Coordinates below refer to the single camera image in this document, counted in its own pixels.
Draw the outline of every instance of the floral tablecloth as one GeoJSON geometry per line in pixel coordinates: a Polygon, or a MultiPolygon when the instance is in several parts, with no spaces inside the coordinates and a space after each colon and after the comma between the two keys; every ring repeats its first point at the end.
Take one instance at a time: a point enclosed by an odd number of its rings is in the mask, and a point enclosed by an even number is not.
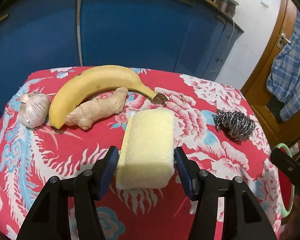
{"type": "MultiPolygon", "coordinates": [[[[60,68],[32,73],[5,107],[0,120],[0,231],[16,239],[19,228],[43,185],[51,176],[76,176],[103,158],[111,145],[121,148],[131,112],[158,108],[148,98],[129,92],[121,114],[102,120],[88,131],[64,126],[54,131],[49,123],[28,129],[17,121],[18,97],[41,91],[52,100],[70,78],[87,67],[60,68]]],[[[175,114],[174,145],[219,178],[242,176],[257,196],[274,231],[281,223],[279,182],[269,161],[269,145],[258,120],[240,92],[199,78],[149,69],[133,69],[145,85],[166,95],[164,107],[175,114]],[[235,142],[215,129],[217,109],[238,110],[256,121],[253,137],[235,142]]],[[[105,98],[110,92],[98,95],[105,98]]],[[[118,190],[114,181],[97,202],[107,240],[180,239],[188,237],[196,202],[186,198],[177,172],[166,188],[118,190]]],[[[219,199],[215,239],[221,238],[224,201],[219,199]]],[[[78,239],[74,202],[69,202],[72,239],[78,239]]]]}

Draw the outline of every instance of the blue gripper pad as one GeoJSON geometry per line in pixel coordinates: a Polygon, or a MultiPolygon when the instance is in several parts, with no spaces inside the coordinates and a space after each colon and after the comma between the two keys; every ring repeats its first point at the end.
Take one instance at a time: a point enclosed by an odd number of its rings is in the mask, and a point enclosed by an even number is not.
{"type": "Polygon", "coordinates": [[[111,146],[95,175],[98,184],[97,196],[99,200],[101,200],[108,191],[118,161],[119,151],[117,147],[111,146]]]}
{"type": "Polygon", "coordinates": [[[188,160],[185,152],[181,147],[176,147],[174,150],[175,165],[180,177],[183,191],[190,200],[196,200],[196,195],[199,193],[199,181],[190,160],[188,160]]]}

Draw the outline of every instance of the sponge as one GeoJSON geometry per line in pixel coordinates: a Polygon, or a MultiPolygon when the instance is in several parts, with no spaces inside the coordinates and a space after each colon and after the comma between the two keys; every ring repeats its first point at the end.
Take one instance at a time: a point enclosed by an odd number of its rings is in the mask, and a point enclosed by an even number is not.
{"type": "Polygon", "coordinates": [[[117,166],[117,189],[163,188],[174,173],[174,113],[149,109],[129,118],[117,166]]]}

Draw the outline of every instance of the wooden door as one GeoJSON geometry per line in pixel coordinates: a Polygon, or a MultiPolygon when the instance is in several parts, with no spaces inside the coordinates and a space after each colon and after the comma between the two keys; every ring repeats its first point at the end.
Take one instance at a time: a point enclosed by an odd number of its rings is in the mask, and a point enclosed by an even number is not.
{"type": "Polygon", "coordinates": [[[266,80],[271,72],[274,58],[281,49],[277,44],[284,32],[289,39],[292,35],[296,20],[297,9],[291,0],[281,0],[278,18],[268,45],[263,52],[256,68],[241,89],[253,112],[258,118],[269,145],[278,143],[291,146],[300,138],[300,111],[285,122],[278,122],[267,107],[273,95],[266,88],[266,80]]]}

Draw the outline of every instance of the plaid shirt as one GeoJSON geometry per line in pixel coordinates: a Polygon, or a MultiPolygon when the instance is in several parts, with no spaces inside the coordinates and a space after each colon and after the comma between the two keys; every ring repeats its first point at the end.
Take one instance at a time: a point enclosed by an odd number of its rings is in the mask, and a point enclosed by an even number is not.
{"type": "Polygon", "coordinates": [[[284,108],[280,111],[283,121],[300,110],[300,12],[294,25],[291,44],[287,44],[274,59],[267,79],[267,89],[274,94],[284,108]]]}

